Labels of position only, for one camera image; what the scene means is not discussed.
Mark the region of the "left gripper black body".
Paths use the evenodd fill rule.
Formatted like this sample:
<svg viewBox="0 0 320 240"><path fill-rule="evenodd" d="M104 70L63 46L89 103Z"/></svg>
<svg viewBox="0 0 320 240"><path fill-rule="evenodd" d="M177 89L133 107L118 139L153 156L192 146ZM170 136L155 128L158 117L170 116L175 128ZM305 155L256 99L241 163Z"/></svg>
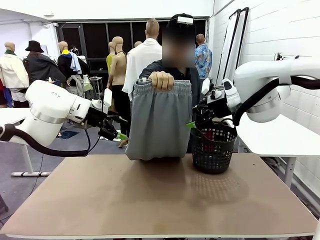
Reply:
<svg viewBox="0 0 320 240"><path fill-rule="evenodd" d="M88 112L86 114L85 120L87 120L87 123L92 127L100 128L103 125L103 122L108 122L107 120L107 114L104 113L101 110L97 110L93 107L90 107L88 109Z"/></svg>

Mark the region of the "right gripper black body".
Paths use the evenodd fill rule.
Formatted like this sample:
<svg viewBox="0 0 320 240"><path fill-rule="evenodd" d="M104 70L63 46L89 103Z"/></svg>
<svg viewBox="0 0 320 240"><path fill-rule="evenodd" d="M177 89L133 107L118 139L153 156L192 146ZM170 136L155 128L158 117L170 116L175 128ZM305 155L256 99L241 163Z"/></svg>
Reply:
<svg viewBox="0 0 320 240"><path fill-rule="evenodd" d="M218 99L211 99L210 96L206 96L200 100L197 104L198 110L209 110L213 113L214 118L222 118L230 116L232 113L227 105L225 97Z"/></svg>

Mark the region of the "person's right hand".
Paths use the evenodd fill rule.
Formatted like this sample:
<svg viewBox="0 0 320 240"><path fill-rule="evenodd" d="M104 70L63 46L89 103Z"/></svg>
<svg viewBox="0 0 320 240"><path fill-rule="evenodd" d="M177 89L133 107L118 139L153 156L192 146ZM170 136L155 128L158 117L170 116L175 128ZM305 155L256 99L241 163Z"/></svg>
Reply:
<svg viewBox="0 0 320 240"><path fill-rule="evenodd" d="M171 90L174 85L174 77L164 71L154 71L148 79L152 82L153 88L158 91Z"/></svg>

